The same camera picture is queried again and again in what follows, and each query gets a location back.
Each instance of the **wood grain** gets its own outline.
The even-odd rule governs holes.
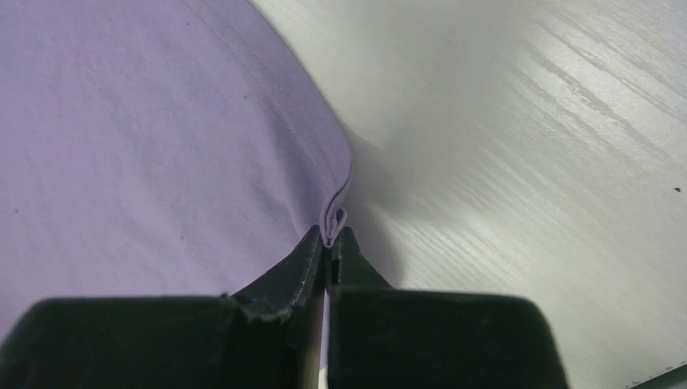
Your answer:
[[[350,130],[393,283],[529,297],[574,388],[685,363],[687,2],[255,2]]]

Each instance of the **white table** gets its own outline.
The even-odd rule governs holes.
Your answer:
[[[255,2],[350,129],[394,284],[529,297],[574,388],[685,363],[685,0]]]

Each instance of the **white wooden surface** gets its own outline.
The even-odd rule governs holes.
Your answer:
[[[685,363],[687,1],[255,2],[350,129],[385,276],[529,297],[574,388]]]

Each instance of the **purple cloth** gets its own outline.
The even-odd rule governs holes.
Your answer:
[[[246,0],[3,2],[0,129],[0,338],[45,297],[233,293],[344,222],[342,129]]]

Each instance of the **lavender fabric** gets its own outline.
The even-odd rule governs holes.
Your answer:
[[[0,338],[56,296],[233,293],[307,228],[351,157],[246,0],[0,5]]]

